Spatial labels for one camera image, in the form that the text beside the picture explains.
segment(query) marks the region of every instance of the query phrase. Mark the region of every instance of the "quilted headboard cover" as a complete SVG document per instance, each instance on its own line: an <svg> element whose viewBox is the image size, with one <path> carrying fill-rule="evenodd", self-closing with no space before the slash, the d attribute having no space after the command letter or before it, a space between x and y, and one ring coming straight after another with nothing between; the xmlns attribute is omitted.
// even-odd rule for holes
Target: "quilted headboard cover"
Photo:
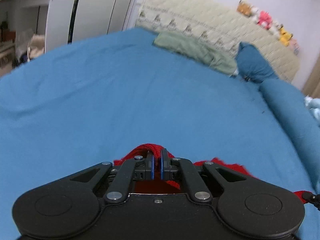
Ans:
<svg viewBox="0 0 320 240"><path fill-rule="evenodd" d="M298 57L267 30L212 0L144 0L136 26L192 35L233 57L239 42L247 41L260 50L281 79L289 82L299 69Z"/></svg>

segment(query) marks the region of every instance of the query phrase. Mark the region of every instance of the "green blanket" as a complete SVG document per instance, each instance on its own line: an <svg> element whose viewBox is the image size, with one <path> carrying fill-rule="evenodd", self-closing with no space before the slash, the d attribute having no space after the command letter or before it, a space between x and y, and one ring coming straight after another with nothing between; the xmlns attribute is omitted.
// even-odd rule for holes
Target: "green blanket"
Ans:
<svg viewBox="0 0 320 240"><path fill-rule="evenodd" d="M153 44L190 57L228 75L232 75L237 68L237 63L232 57L194 37L174 32L161 32Z"/></svg>

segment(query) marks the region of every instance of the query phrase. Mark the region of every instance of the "red cloth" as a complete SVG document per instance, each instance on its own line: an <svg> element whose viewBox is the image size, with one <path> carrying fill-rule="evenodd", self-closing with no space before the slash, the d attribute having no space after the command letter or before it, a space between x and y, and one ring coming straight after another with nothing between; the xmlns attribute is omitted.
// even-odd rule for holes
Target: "red cloth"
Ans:
<svg viewBox="0 0 320 240"><path fill-rule="evenodd" d="M151 193L150 190L155 193L155 194L159 194L159 193L178 193L180 190L180 185L179 183L175 182L175 181L162 181L159 179L159 175L157 175L157 173L159 173L159 160L161 158L161 150L163 149L163 147L161 145L157 145L157 144L153 144L153 143L146 143L146 144L142 144L138 147L136 147L135 149L133 149L131 152L129 152L125 157L123 157L121 160L114 160L114 164L115 165L121 165L122 163L124 163L125 160L128 159L132 159L134 158L136 155L142 155L144 158L147 157L148 151L151 151L153 153L153 155L155 156L155 180L153 182L150 183L150 181L137 181L136 183L136 187L135 190L137 193ZM168 152L168 156L169 158L174 158L174 156ZM252 176L252 174L250 174L245 168L244 166L241 166L239 164L225 164L222 160L219 160L218 158L213 158L211 160L214 163L217 163L221 166L227 167L229 169L232 169L234 171L237 171L239 173L242 173L244 175L248 175L248 176ZM206 161L199 161L199 162L195 162L194 165L196 166L202 166L203 163ZM300 200L303 202L303 204L307 203L307 201L302 197L302 194L304 192L307 191L296 191L294 192L299 198Z"/></svg>

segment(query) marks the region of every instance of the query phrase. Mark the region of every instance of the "desk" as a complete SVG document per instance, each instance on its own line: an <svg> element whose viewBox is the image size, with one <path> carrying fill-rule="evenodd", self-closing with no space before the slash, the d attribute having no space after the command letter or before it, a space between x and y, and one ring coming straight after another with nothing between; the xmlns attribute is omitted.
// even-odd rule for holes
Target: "desk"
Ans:
<svg viewBox="0 0 320 240"><path fill-rule="evenodd" d="M27 29L36 33L39 6L47 6L45 52L68 43L74 0L0 0L0 11L8 12L8 23L16 37Z"/></svg>

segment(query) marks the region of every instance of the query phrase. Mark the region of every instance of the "brown curtain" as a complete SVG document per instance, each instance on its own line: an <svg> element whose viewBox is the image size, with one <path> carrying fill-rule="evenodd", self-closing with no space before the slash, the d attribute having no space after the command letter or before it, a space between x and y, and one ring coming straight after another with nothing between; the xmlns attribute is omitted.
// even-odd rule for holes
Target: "brown curtain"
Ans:
<svg viewBox="0 0 320 240"><path fill-rule="evenodd" d="M302 92L313 98L320 98L320 55Z"/></svg>

